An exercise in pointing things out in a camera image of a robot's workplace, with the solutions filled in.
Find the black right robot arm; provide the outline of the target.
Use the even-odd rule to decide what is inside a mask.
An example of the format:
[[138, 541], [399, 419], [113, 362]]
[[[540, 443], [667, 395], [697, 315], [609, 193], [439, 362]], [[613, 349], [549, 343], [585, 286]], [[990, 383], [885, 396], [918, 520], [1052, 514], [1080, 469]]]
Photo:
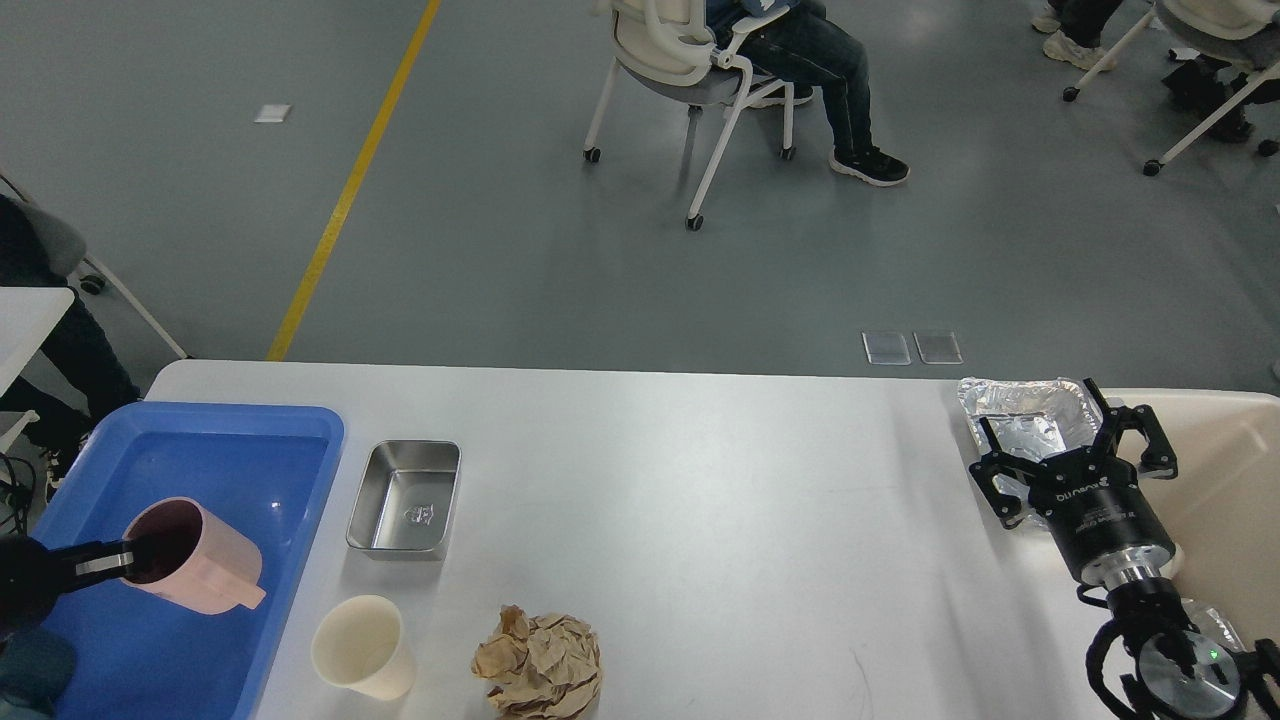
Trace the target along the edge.
[[1140, 487], [1179, 474], [1156, 411], [1111, 404], [1091, 378], [969, 378], [959, 398], [969, 473], [1000, 524], [1038, 521], [1079, 601], [1108, 611], [1085, 652], [1100, 702], [1117, 719], [1275, 719], [1276, 642], [1198, 623], [1174, 582], [1178, 543]]

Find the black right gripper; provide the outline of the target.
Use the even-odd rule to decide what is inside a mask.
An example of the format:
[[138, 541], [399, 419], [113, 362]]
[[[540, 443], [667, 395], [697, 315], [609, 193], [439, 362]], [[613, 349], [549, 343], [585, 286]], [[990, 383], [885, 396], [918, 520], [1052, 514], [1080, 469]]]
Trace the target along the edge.
[[[1073, 580], [1114, 585], [1108, 578], [1120, 568], [1143, 568], [1143, 577], [1157, 577], [1178, 550], [1137, 475], [1178, 478], [1178, 456], [1149, 405], [1112, 406], [1092, 378], [1084, 378], [1083, 386], [1101, 415], [1087, 456], [1048, 457], [1028, 480], [1018, 468], [988, 466], [997, 451], [1023, 460], [1014, 447], [1000, 443], [997, 429], [1011, 418], [970, 416], [968, 425], [978, 452], [968, 465], [970, 479], [1004, 529], [1048, 528]], [[1135, 468], [1117, 457], [1129, 430], [1146, 442]]]

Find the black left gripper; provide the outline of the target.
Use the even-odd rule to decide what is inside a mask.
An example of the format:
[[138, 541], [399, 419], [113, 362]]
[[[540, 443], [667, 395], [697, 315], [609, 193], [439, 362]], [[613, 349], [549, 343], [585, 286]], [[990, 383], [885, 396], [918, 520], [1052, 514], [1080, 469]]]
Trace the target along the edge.
[[127, 539], [92, 541], [50, 551], [28, 536], [4, 536], [1, 641], [42, 623], [59, 593], [122, 579], [140, 569], [140, 551]]

